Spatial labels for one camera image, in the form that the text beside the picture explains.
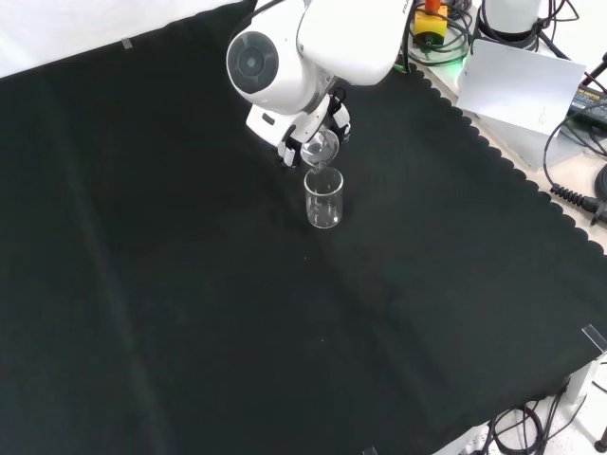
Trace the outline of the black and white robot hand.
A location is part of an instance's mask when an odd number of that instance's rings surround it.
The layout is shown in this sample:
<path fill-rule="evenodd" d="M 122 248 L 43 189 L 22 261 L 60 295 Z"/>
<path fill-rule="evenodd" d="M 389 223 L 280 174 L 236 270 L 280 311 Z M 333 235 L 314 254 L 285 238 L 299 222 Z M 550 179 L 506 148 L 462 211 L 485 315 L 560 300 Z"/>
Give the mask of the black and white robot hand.
<path fill-rule="evenodd" d="M 345 89 L 338 87 L 327 93 L 311 113 L 279 115 L 253 105 L 247 126 L 276 149 L 285 167 L 304 163 L 321 169 L 335 159 L 349 139 L 351 124 L 345 100 Z"/>

